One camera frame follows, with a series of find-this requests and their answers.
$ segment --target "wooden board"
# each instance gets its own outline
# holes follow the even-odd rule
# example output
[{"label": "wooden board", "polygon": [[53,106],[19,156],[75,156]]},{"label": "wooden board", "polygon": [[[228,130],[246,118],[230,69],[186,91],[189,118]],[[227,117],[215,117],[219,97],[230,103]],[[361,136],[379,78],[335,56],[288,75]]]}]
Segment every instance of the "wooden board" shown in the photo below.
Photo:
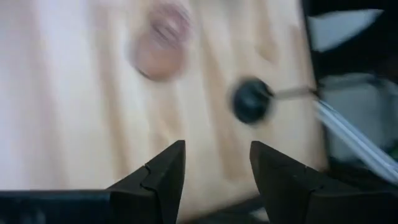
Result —
[{"label": "wooden board", "polygon": [[260,140],[326,166],[312,98],[245,126],[229,110],[245,76],[275,91],[312,85],[298,0],[181,0],[192,20],[180,78],[146,80],[128,52],[148,0],[0,2],[0,188],[105,188],[187,141],[180,218],[257,194]]}]

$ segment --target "black round object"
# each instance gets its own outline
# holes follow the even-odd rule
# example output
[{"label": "black round object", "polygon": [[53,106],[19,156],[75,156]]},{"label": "black round object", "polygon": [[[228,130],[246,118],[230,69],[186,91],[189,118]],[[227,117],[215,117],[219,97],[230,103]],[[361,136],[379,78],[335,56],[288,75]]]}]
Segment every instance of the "black round object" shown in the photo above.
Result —
[{"label": "black round object", "polygon": [[257,123],[269,112],[273,97],[270,88],[260,79],[245,79],[233,94],[233,112],[245,124]]}]

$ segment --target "metal rod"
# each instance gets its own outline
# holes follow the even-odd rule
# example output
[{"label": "metal rod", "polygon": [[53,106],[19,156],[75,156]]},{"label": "metal rod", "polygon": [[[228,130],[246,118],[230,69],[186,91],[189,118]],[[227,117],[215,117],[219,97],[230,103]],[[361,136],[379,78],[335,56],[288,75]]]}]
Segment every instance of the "metal rod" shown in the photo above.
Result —
[{"label": "metal rod", "polygon": [[315,101],[318,118],[343,140],[373,172],[398,185],[398,163],[324,101]]}]

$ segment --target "wood grain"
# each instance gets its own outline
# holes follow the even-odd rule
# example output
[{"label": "wood grain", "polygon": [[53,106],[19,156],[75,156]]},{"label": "wood grain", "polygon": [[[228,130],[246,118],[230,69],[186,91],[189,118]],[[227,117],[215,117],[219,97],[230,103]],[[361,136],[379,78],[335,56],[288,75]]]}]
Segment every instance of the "wood grain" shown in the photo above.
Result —
[{"label": "wood grain", "polygon": [[242,77],[313,85],[298,0],[180,0],[187,61],[157,83],[131,51],[159,1],[0,3],[0,189],[105,188],[185,139],[183,220],[257,194],[253,140],[326,167],[311,97],[275,102],[256,126],[229,109]]}]

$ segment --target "black plastic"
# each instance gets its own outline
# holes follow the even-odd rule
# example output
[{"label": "black plastic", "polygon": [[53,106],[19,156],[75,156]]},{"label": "black plastic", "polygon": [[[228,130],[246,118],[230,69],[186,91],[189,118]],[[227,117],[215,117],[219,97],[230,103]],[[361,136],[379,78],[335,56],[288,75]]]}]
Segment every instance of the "black plastic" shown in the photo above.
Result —
[{"label": "black plastic", "polygon": [[398,223],[398,190],[348,185],[261,142],[250,160],[271,223]]},{"label": "black plastic", "polygon": [[262,121],[270,111],[274,94],[271,89],[258,78],[243,80],[232,99],[233,113],[245,124]]},{"label": "black plastic", "polygon": [[105,190],[0,192],[0,223],[175,223],[184,173],[177,141]]}]

